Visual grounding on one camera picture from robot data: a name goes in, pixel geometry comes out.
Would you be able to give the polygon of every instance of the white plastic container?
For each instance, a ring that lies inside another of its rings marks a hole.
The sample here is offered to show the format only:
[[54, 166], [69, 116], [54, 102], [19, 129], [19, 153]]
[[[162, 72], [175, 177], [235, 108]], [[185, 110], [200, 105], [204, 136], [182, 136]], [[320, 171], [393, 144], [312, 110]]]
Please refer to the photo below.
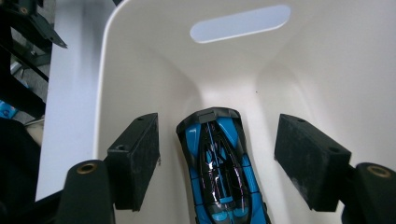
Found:
[[[286, 5], [279, 29], [199, 44], [199, 21]], [[194, 223], [187, 164], [175, 133], [190, 113], [241, 113], [269, 215], [277, 224], [341, 223], [310, 211], [274, 161], [280, 113], [310, 121], [352, 151], [351, 164], [396, 170], [395, 1], [124, 1], [105, 34], [98, 96], [98, 157], [135, 118], [159, 113], [158, 166], [139, 213], [118, 223]]]

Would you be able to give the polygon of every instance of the model race car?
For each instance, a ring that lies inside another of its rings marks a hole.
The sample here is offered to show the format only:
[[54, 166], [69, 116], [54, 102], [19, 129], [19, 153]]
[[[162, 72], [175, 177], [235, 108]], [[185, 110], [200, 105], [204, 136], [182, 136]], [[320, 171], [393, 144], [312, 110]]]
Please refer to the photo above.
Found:
[[189, 166], [197, 223], [271, 223], [238, 111], [195, 112], [177, 125], [177, 135]]

